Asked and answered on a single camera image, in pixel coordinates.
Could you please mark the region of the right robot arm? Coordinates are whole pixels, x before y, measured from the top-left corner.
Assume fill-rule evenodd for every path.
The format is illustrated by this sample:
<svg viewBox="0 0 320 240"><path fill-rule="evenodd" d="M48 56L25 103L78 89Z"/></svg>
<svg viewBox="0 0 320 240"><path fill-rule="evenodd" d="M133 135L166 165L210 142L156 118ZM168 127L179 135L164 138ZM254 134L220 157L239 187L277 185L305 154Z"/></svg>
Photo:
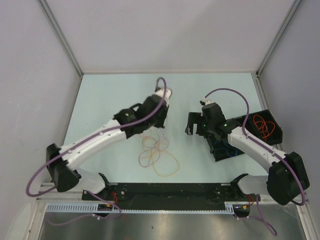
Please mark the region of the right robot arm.
<svg viewBox="0 0 320 240"><path fill-rule="evenodd" d="M266 176L254 176L244 173L234 179L236 185L230 188L231 196L242 201L248 194L269 195L280 205L293 202L301 196L303 205L305 190L310 181L302 157L296 152L290 154L278 150L245 128L238 118L226 119L218 104L204 105L201 112L189 112L187 135L197 133L239 149L257 162L266 172Z"/></svg>

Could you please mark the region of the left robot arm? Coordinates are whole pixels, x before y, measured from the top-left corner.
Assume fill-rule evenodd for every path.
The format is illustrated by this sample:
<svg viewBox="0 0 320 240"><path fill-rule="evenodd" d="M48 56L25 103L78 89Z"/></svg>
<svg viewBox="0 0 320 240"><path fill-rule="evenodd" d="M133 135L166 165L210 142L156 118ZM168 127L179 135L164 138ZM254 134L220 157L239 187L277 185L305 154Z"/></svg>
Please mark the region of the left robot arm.
<svg viewBox="0 0 320 240"><path fill-rule="evenodd" d="M98 199L110 196L111 188L102 174L93 174L80 168L86 160L105 148L143 133L151 127L163 128L169 109L169 98L153 94L143 103L122 109L111 120L90 136L70 145L46 149L47 170L59 193L75 187L92 192Z"/></svg>

